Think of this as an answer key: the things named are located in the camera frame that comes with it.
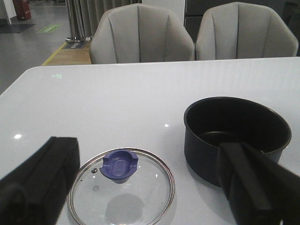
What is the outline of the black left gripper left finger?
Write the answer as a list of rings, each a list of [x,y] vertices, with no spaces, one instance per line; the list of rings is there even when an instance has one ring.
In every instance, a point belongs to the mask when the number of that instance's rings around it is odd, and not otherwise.
[[[79,167],[76,138],[49,138],[0,180],[0,223],[56,224]]]

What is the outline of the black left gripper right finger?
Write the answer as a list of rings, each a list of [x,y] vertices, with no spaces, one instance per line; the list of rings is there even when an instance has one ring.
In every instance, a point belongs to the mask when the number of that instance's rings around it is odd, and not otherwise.
[[[223,143],[217,176],[238,225],[298,225],[300,178],[241,143]]]

